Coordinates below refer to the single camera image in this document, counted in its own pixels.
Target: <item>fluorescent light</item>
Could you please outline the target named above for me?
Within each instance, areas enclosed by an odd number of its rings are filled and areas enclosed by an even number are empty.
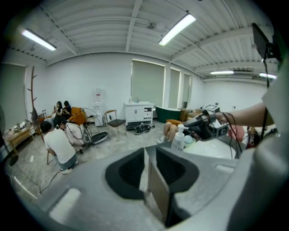
[[[232,70],[212,71],[211,74],[234,74]]]
[[[45,46],[46,48],[48,48],[51,51],[55,51],[56,50],[56,46],[52,45],[50,42],[46,41],[44,38],[42,38],[41,36],[37,35],[36,33],[34,33],[33,31],[26,29],[22,32],[22,34],[27,37],[32,39],[33,41],[39,43],[42,46]]]
[[[193,23],[196,19],[191,14],[186,14],[172,29],[159,41],[159,45],[166,45],[172,38],[174,38],[179,32],[185,29],[188,25]]]
[[[261,72],[261,73],[259,74],[259,76],[260,76],[260,77],[267,77],[267,74],[266,74],[266,73],[263,73],[263,72]],[[268,74],[268,78],[271,78],[271,79],[276,79],[276,78],[277,78],[277,76],[276,76],[276,75],[274,75],[274,74]]]

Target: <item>white sneaker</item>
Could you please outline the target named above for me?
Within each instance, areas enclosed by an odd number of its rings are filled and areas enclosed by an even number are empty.
[[[159,138],[158,140],[157,140],[157,143],[164,143],[164,142],[166,142],[166,137],[163,135],[161,138]]]
[[[69,168],[69,169],[66,169],[66,170],[62,170],[62,168],[60,169],[60,173],[63,174],[63,175],[71,173],[71,171],[72,171],[72,168]]]

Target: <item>white bottle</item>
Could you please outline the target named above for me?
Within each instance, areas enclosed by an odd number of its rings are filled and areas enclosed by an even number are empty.
[[[189,129],[184,125],[178,125],[178,132],[175,135],[175,138],[172,141],[172,149],[182,151],[185,145],[185,134],[183,133],[184,129]]]

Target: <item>white t-shirt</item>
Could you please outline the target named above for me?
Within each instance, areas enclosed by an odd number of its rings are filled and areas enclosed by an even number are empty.
[[[57,155],[60,164],[68,162],[75,154],[74,148],[68,141],[61,129],[55,129],[44,136],[44,143],[47,149],[51,148]]]

